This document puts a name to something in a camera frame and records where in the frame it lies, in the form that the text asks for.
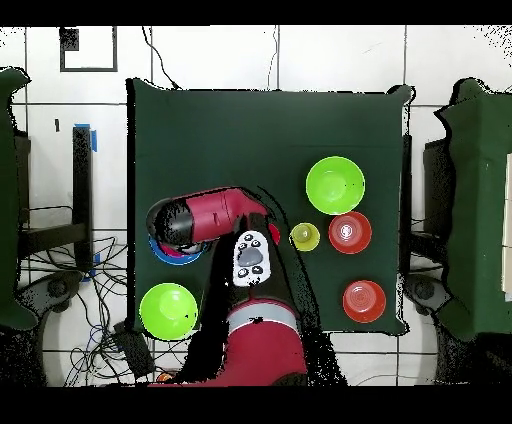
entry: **green table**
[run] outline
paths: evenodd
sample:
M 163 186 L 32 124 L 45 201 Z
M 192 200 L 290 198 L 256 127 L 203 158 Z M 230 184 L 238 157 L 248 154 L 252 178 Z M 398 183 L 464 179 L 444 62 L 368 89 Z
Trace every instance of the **green table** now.
M 149 208 L 162 198 L 221 186 L 253 191 L 261 186 L 283 206 L 292 226 L 311 222 L 321 232 L 320 245 L 302 257 L 322 328 L 404 333 L 395 295 L 402 110 L 411 97 L 409 87 L 388 94 L 168 91 L 138 79 L 131 82 L 135 108 L 129 98 L 129 114 L 134 114 L 136 135 L 129 146 L 134 172 L 128 190 L 135 192 L 135 213 L 129 217 L 135 302 L 129 313 L 135 315 L 135 329 L 143 329 L 140 301 L 156 284 L 183 284 L 201 303 L 211 265 L 211 252 L 186 266 L 161 262 L 148 245 Z M 333 217 L 314 209 L 305 193 L 311 166 L 333 155 L 356 162 L 366 178 L 356 210 L 370 220 L 373 237 L 357 255 L 342 255 L 330 245 L 327 229 Z M 282 236 L 279 249 L 286 265 L 293 248 L 287 234 Z M 379 283 L 387 297 L 386 311 L 371 324 L 351 321 L 340 306 L 347 285 L 359 279 Z
M 456 173 L 447 286 L 453 295 L 438 314 L 456 338 L 512 333 L 512 302 L 501 290 L 507 154 L 512 152 L 512 96 L 474 79 L 456 85 L 442 110 Z

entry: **white tile wall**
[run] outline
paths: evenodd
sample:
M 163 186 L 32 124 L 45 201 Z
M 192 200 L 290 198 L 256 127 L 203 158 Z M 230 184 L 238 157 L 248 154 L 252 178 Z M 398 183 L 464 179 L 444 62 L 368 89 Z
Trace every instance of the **white tile wall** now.
M 55 119 L 59 120 L 59 132 Z M 97 134 L 97 152 L 92 152 L 93 227 L 126 228 L 126 107 L 29 105 L 28 121 L 31 207 L 73 204 L 73 127 L 90 124 Z M 60 219 L 59 213 L 54 213 L 54 218 Z M 47 220 L 32 224 L 61 223 Z
M 98 31 L 98 50 L 111 49 L 103 31 Z M 79 43 L 84 37 L 79 33 Z M 144 41 L 142 27 L 117 28 L 118 72 L 60 72 L 59 29 L 53 27 L 27 29 L 27 72 L 32 79 L 29 103 L 126 103 L 126 78 L 151 78 L 150 48 Z M 94 66 L 96 58 L 91 58 Z
M 395 386 L 397 355 L 338 354 L 338 365 L 349 386 Z
M 512 85 L 509 26 L 408 25 L 406 83 L 416 104 L 445 105 L 462 78 L 482 79 L 493 90 Z
M 282 25 L 284 91 L 380 91 L 402 84 L 403 25 Z
M 400 354 L 399 386 L 432 385 L 435 383 L 437 355 Z
M 153 27 L 153 45 L 167 74 L 184 89 L 265 90 L 276 51 L 273 33 L 274 25 Z M 276 69 L 274 58 L 271 90 L 276 88 Z M 153 73 L 156 85 L 172 88 L 156 53 Z
M 25 69 L 25 28 L 0 27 L 0 68 L 12 66 Z M 25 102 L 25 89 L 12 96 L 14 103 Z
M 152 39 L 165 70 L 185 89 L 265 90 L 268 86 L 273 90 L 277 88 L 278 63 L 279 88 L 290 91 L 383 92 L 401 84 L 405 76 L 405 81 L 415 86 L 417 94 L 410 116 L 412 213 L 414 218 L 423 218 L 424 144 L 446 134 L 433 112 L 448 102 L 453 84 L 460 78 L 482 78 L 496 90 L 512 85 L 508 44 L 496 42 L 500 31 L 503 32 L 463 26 L 408 26 L 406 30 L 403 25 L 283 25 L 279 31 L 279 61 L 274 57 L 270 75 L 270 63 L 276 51 L 273 36 L 278 37 L 277 31 L 274 34 L 274 25 L 154 27 Z M 149 27 L 146 33 L 151 41 Z M 66 53 L 67 58 L 76 62 L 76 66 L 107 64 L 111 46 L 105 41 L 105 34 L 108 34 L 106 28 L 82 28 L 82 50 Z M 171 87 L 161 70 L 160 59 L 146 44 L 141 27 L 119 27 L 117 73 L 61 73 L 58 29 L 28 28 L 26 38 L 28 55 L 25 58 L 25 29 L 0 31 L 0 67 L 23 68 L 26 61 L 32 80 L 27 88 L 28 122 L 22 104 L 25 90 L 15 94 L 12 106 L 18 128 L 28 128 L 32 139 L 31 206 L 71 205 L 72 127 L 76 123 L 89 123 L 98 135 L 98 151 L 92 154 L 94 227 L 125 230 L 126 107 L 76 103 L 125 103 L 125 79 L 128 77 Z M 55 130 L 55 118 L 59 119 L 59 132 Z M 57 225 L 69 222 L 70 213 L 65 209 L 33 212 L 31 220 L 34 226 Z M 119 244 L 126 242 L 125 231 L 95 232 L 97 239 L 109 235 L 115 235 Z M 98 242 L 96 250 L 105 243 Z M 113 262 L 126 266 L 126 255 L 120 255 Z M 427 264 L 413 258 L 413 265 Z M 34 261 L 31 266 L 47 267 Z M 42 275 L 45 275 L 42 271 L 31 272 L 32 280 Z M 105 281 L 107 277 L 100 275 L 98 278 Z M 27 282 L 28 275 L 24 274 L 20 284 Z M 117 286 L 116 290 L 121 292 L 123 288 Z M 92 282 L 82 283 L 80 294 L 91 322 L 98 323 L 98 299 Z M 126 317 L 124 296 L 109 294 L 106 302 L 111 307 L 113 323 Z M 418 315 L 407 299 L 404 299 L 403 317 L 410 325 L 410 332 L 399 337 L 398 343 L 396 337 L 382 334 L 331 334 L 335 351 L 343 352 L 337 357 L 349 384 L 396 385 L 397 365 L 399 385 L 431 380 L 437 351 L 432 321 Z M 53 350 L 85 347 L 89 333 L 85 309 L 78 297 L 73 299 L 69 310 L 50 316 L 44 348 L 51 385 L 62 385 L 71 368 L 69 352 Z M 187 343 L 183 343 L 175 351 L 186 348 Z M 156 342 L 155 357 L 167 349 L 167 343 Z M 183 360 L 185 353 L 177 355 Z M 157 365 L 162 368 L 180 366 L 170 353 L 160 357 Z

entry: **cup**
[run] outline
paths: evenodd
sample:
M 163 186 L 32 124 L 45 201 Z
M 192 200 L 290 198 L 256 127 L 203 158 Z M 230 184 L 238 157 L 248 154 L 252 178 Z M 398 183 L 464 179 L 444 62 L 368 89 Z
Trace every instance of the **cup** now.
M 301 222 L 293 227 L 290 243 L 294 243 L 301 252 L 310 252 L 320 243 L 320 231 L 309 222 Z

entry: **red plastic bowl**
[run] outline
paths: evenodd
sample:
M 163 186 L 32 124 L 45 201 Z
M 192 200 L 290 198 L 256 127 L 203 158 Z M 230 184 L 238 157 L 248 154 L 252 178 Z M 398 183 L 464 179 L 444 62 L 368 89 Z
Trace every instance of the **red plastic bowl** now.
M 343 293 L 343 309 L 353 321 L 367 324 L 384 313 L 386 295 L 382 287 L 373 281 L 355 281 Z
M 359 253 L 372 238 L 370 221 L 359 212 L 348 212 L 335 217 L 329 225 L 329 241 L 341 253 Z

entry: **lime green bowl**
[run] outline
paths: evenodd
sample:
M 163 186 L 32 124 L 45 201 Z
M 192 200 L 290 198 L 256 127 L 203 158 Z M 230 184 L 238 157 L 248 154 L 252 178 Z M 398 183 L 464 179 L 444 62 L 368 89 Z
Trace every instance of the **lime green bowl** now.
M 306 178 L 309 201 L 327 215 L 342 215 L 354 209 L 363 198 L 364 186 L 359 167 L 340 156 L 320 160 Z
M 161 340 L 178 340 L 196 325 L 197 302 L 185 287 L 162 283 L 144 295 L 139 314 L 151 335 Z

